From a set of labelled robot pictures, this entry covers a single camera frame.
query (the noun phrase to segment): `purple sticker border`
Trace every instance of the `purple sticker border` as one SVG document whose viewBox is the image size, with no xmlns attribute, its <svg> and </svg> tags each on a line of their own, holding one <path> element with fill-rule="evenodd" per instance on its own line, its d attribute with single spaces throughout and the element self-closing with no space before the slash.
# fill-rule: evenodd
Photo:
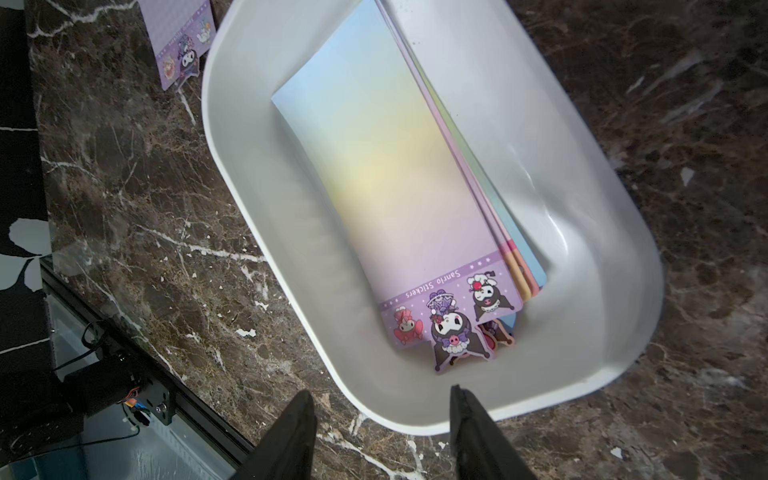
<svg viewBox="0 0 768 480">
<path fill-rule="evenodd" d="M 477 260 L 469 262 L 466 265 L 462 265 L 459 268 L 449 270 L 448 272 L 446 272 L 441 276 L 433 278 L 428 282 L 424 282 L 422 285 L 419 285 L 415 288 L 412 288 L 410 290 L 407 290 L 401 293 L 398 296 L 394 296 L 384 302 L 381 302 L 379 304 L 379 310 L 384 312 L 386 310 L 391 309 L 394 306 L 397 306 L 402 302 L 408 301 L 408 299 L 410 299 L 413 296 L 418 296 L 423 293 L 439 290 L 440 288 L 442 288 L 442 286 L 448 285 L 458 278 L 469 276 L 470 274 L 474 275 L 476 273 L 482 273 L 484 272 L 483 266 L 494 266 L 494 264 L 498 263 L 499 261 L 501 261 L 502 263 L 504 262 L 504 260 L 502 259 L 502 254 L 498 250 L 496 250 L 493 253 L 489 253 L 488 255 L 483 255 Z M 504 264 L 504 269 L 505 269 L 504 270 L 505 272 L 508 271 L 508 267 L 506 266 L 506 264 Z"/>
</svg>

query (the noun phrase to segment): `sticker sheet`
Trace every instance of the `sticker sheet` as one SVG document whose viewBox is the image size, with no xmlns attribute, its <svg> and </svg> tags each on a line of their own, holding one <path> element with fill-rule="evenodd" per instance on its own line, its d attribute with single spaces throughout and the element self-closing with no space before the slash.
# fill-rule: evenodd
<svg viewBox="0 0 768 480">
<path fill-rule="evenodd" d="M 479 324 L 522 308 L 499 251 L 506 242 L 491 232 L 487 204 L 473 194 L 373 0 L 272 101 L 344 226 L 394 346 L 429 339 L 430 295 L 440 290 L 453 295 L 454 310 L 444 313 L 469 326 L 467 341 Z"/>
<path fill-rule="evenodd" d="M 406 64 L 409 66 L 416 83 L 422 90 L 422 94 L 427 100 L 432 115 L 454 154 L 456 162 L 465 172 L 465 177 L 470 187 L 473 188 L 475 197 L 486 204 L 486 220 L 492 230 L 496 230 L 496 235 L 498 235 L 497 241 L 499 243 L 502 241 L 506 242 L 501 248 L 502 255 L 504 255 L 510 273 L 515 279 L 518 292 L 523 301 L 530 300 L 533 296 L 538 295 L 539 290 L 546 283 L 547 277 L 541 268 L 541 264 L 531 252 L 531 248 L 520 233 L 504 201 L 498 195 L 498 191 L 488 179 L 477 157 L 472 153 L 472 149 L 469 148 L 461 131 L 458 130 L 453 122 L 450 113 L 448 113 L 435 89 L 429 83 L 429 79 L 422 70 L 418 59 L 407 42 L 402 39 L 386 8 L 384 8 L 380 0 L 376 0 L 376 4 L 389 30 L 392 32 L 392 36 L 406 60 Z"/>
<path fill-rule="evenodd" d="M 139 0 L 163 90 L 200 74 L 216 34 L 210 1 Z"/>
</svg>

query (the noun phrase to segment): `marble veining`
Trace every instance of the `marble veining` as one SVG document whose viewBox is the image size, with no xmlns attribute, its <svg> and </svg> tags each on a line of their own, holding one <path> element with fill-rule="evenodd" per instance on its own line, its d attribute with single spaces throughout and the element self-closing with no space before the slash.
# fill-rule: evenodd
<svg viewBox="0 0 768 480">
<path fill-rule="evenodd" d="M 542 480 L 768 478 L 768 2 L 510 3 L 667 285 L 628 372 L 501 428 Z M 253 442 L 310 390 L 316 478 L 453 478 L 447 435 L 384 429 L 324 370 L 208 153 L 200 79 L 161 90 L 137 2 L 27 15 L 56 270 Z"/>
</svg>

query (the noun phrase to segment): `wire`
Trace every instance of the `wire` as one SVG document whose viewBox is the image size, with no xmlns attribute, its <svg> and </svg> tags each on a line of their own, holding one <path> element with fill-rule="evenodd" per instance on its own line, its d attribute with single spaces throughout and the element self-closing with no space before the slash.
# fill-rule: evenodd
<svg viewBox="0 0 768 480">
<path fill-rule="evenodd" d="M 130 392 L 128 392 L 128 394 L 125 397 L 123 397 L 123 399 L 120 402 L 115 402 L 115 403 L 125 403 L 126 401 L 128 401 L 128 399 L 132 399 L 135 396 L 138 396 L 140 389 L 141 389 L 140 386 L 135 386 L 134 388 L 131 389 Z"/>
<path fill-rule="evenodd" d="M 21 460 L 27 460 L 29 458 L 39 457 L 40 455 L 47 455 L 48 453 L 58 452 L 59 450 L 75 449 L 77 447 L 87 447 L 89 445 L 98 445 L 99 443 L 116 442 L 117 440 L 132 439 L 133 437 L 141 433 L 141 428 L 139 427 L 139 425 L 136 425 L 133 420 L 131 420 L 131 417 L 129 417 L 128 413 L 125 411 L 125 407 L 123 407 L 123 415 L 125 415 L 125 418 L 128 419 L 131 425 L 136 427 L 135 433 L 131 433 L 130 435 L 126 435 L 125 437 L 114 437 L 112 439 L 94 440 L 93 442 L 76 443 L 74 445 L 59 447 L 57 449 L 46 450 L 45 452 L 35 453 L 34 455 L 26 455 L 26 456 L 17 458 L 16 460 L 14 460 L 14 462 L 19 462 Z"/>
<path fill-rule="evenodd" d="M 56 368 L 54 368 L 54 369 L 52 370 L 52 372 L 55 372 L 56 370 L 59 370 L 59 369 L 63 369 L 63 368 L 64 368 L 64 367 L 66 367 L 67 365 L 71 365 L 72 363 L 75 363 L 75 362 L 77 362 L 78 360 L 82 360 L 82 359 L 84 359 L 85 357 L 87 357 L 87 356 L 91 355 L 91 354 L 92 354 L 93 352 L 95 352 L 95 351 L 96 351 L 96 350 L 97 350 L 97 349 L 98 349 L 100 346 L 102 346 L 102 345 L 104 344 L 104 341 L 107 339 L 107 334 L 106 334 L 106 333 L 103 333 L 103 334 L 101 334 L 101 336 L 100 336 L 100 337 L 98 337 L 98 339 L 97 339 L 95 342 L 92 342 L 92 343 L 90 343 L 90 342 L 88 342 L 88 341 L 86 341 L 86 340 L 85 340 L 85 334 L 86 334 L 86 333 L 88 333 L 88 329 L 89 329 L 89 328 L 91 328 L 91 325 L 93 325 L 93 324 L 95 324 L 95 323 L 101 323 L 101 322 L 104 322 L 104 320 L 96 320 L 96 321 L 94 321 L 94 322 L 89 322 L 89 323 L 88 323 L 88 325 L 86 325 L 86 326 L 85 326 L 85 330 L 83 330 L 83 334 L 82 334 L 82 336 L 80 337 L 80 342 L 81 342 L 83 345 L 85 345 L 85 346 L 87 346 L 87 347 L 90 347 L 90 348 L 88 349 L 88 351 L 87 351 L 87 352 L 85 352 L 85 353 L 82 353 L 81 355 L 78 355 L 78 356 L 76 356 L 76 357 L 75 357 L 75 358 L 73 358 L 72 360 L 68 360 L 67 362 L 64 362 L 64 363 L 62 363 L 60 366 L 57 366 Z"/>
</svg>

